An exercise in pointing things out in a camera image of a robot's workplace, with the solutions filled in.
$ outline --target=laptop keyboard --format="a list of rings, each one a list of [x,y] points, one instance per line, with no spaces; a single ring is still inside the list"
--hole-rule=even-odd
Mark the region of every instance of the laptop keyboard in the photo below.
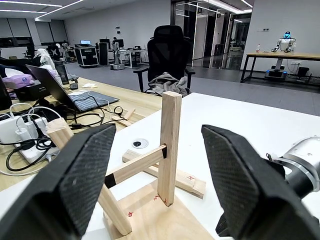
[[[83,100],[83,101],[76,101],[74,104],[81,110],[86,110],[86,109],[96,109],[98,108],[97,103],[99,106],[105,105],[107,103],[107,101],[103,101],[101,99],[95,99],[97,101],[97,103],[95,102],[95,100],[93,99],[93,97],[90,97],[88,99],[86,99],[88,96],[70,96],[72,101],[76,101],[76,100]]]

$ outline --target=desk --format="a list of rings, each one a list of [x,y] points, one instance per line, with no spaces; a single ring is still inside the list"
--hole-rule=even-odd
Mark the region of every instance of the desk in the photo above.
[[[150,94],[141,93],[138,91],[133,91],[125,88],[120,88],[84,78],[79,78],[79,90],[92,90],[101,94],[105,94],[108,96],[113,96],[115,98],[120,99],[120,101],[115,102],[113,104],[110,104],[110,107],[113,109],[116,106],[121,106],[124,110],[130,110],[132,108],[135,108],[135,113],[131,116],[131,118],[128,120],[131,123],[135,123],[144,117],[149,116],[150,114],[155,113],[156,111],[160,110],[162,107],[162,98],[159,96],[154,96]],[[84,84],[96,84],[97,88],[82,88]],[[56,100],[48,96],[46,99],[50,102],[56,102]],[[14,107],[14,111],[22,111],[26,109],[27,107],[25,105],[18,105],[17,107]],[[93,113],[101,114],[100,109],[92,110]],[[104,122],[107,122],[110,119],[110,113],[104,112],[105,118]],[[95,116],[85,116],[79,119],[79,123],[82,124],[90,124],[94,121],[97,121],[97,117]],[[116,129],[117,131],[124,129],[125,127],[119,123],[116,123]],[[0,146],[0,169],[4,172],[7,171],[6,168],[6,159],[8,154],[13,150],[12,146]],[[22,168],[26,165],[26,162],[24,159],[18,154],[15,153],[11,159],[10,162],[14,168]],[[39,164],[36,164],[35,166],[29,168],[28,170],[17,172],[17,173],[27,173],[31,172],[33,170],[36,170],[38,168],[44,167],[47,164],[46,161],[43,161]],[[0,174],[0,191],[7,189],[8,187],[22,181],[23,179],[28,178],[29,176],[6,176]]]
[[[129,58],[130,58],[130,66],[126,66],[127,68],[132,69],[132,54],[134,53],[140,53],[140,64],[142,64],[142,53],[146,53],[148,50],[147,49],[141,49],[141,50],[125,50],[121,49],[120,50],[120,62],[122,63],[122,53],[129,53]]]
[[[266,153],[282,156],[294,142],[319,133],[319,121],[320,117],[314,115],[221,97],[198,93],[184,97],[182,99],[177,169],[206,181],[206,192],[204,198],[200,199],[175,188],[176,196],[216,240],[220,239],[215,228],[223,210],[211,179],[201,133],[202,125],[210,124],[244,136],[258,154],[265,157]],[[161,112],[158,111],[132,126],[118,131],[113,141],[108,170],[123,164],[122,155],[128,149],[144,154],[157,148],[160,144],[160,128]],[[147,139],[149,146],[144,149],[133,148],[132,141],[136,138]],[[28,178],[24,182],[0,192],[0,217],[6,206],[8,208],[8,202],[12,203],[30,180]],[[112,187],[111,191],[115,198],[120,200],[154,180],[154,177],[141,172]],[[317,218],[320,218],[319,201],[320,192],[310,193],[303,200],[311,214]],[[97,203],[83,240],[110,239],[102,216],[103,210]]]
[[[251,71],[249,76],[245,78],[245,73],[247,71],[247,66],[248,66],[248,60],[249,58],[253,58],[253,63],[251,67]],[[256,59],[257,58],[262,58],[262,59],[294,59],[294,60],[307,60],[307,61],[320,61],[320,54],[315,54],[315,53],[298,53],[298,52],[253,52],[253,53],[248,53],[246,55],[245,63],[244,63],[244,68],[242,71],[242,76],[240,83],[244,83],[245,81],[249,79],[259,79],[259,80],[268,80],[267,78],[264,77],[256,77],[252,76],[256,64]],[[319,87],[319,84],[314,84],[314,83],[307,83],[307,82],[299,82],[299,81],[288,81],[288,80],[281,80],[277,79],[277,82],[281,83],[291,83],[291,84],[300,84],[300,85],[309,85],[309,86],[316,86]]]

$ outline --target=white table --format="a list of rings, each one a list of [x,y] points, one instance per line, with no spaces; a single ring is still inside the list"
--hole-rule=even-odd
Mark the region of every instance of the white table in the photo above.
[[[121,49],[119,51],[120,51],[120,62],[121,63],[122,63],[122,53],[128,53],[129,54],[130,66],[126,66],[126,67],[132,69],[132,67],[133,67],[133,65],[132,65],[132,54],[140,53],[140,64],[142,64],[142,53],[146,53],[148,50],[147,49],[141,49],[141,50],[125,50],[125,49]]]
[[[161,112],[158,111],[117,132],[108,170],[123,164],[122,155],[127,149],[143,154],[158,147],[160,123]],[[282,156],[294,142],[320,133],[318,116],[198,93],[183,98],[177,168],[206,181],[206,192],[203,200],[178,188],[175,189],[175,194],[216,240],[219,237],[215,228],[223,210],[210,175],[201,133],[203,124],[229,129],[244,136],[261,157],[266,153]],[[132,142],[137,138],[147,139],[149,146],[139,150],[133,148]],[[111,191],[120,200],[154,180],[154,177],[141,172],[114,186]],[[28,178],[0,192],[0,217],[29,181]],[[311,193],[303,200],[311,214],[317,218],[320,218],[319,201],[319,192]],[[103,210],[98,203],[83,239],[110,239],[103,223]]]

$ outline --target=gray cloth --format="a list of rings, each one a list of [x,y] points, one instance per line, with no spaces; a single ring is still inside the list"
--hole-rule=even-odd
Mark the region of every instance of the gray cloth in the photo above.
[[[190,89],[184,87],[187,83],[187,77],[184,76],[179,80],[175,79],[169,73],[164,72],[162,75],[156,77],[155,79],[151,80],[148,85],[149,89],[145,91],[147,94],[154,94],[162,96],[162,93],[171,91],[178,94],[181,94],[182,97],[187,96],[190,94]]]

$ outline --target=black tape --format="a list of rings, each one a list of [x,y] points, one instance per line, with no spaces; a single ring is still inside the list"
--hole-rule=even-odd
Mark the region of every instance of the black tape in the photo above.
[[[166,159],[167,158],[167,146],[165,146],[165,148],[162,149],[162,154],[163,154],[163,158]]]
[[[110,174],[108,176],[105,176],[104,178],[104,184],[106,185],[106,187],[108,189],[114,187],[115,185],[117,185],[116,180],[115,180],[115,176],[114,174]]]

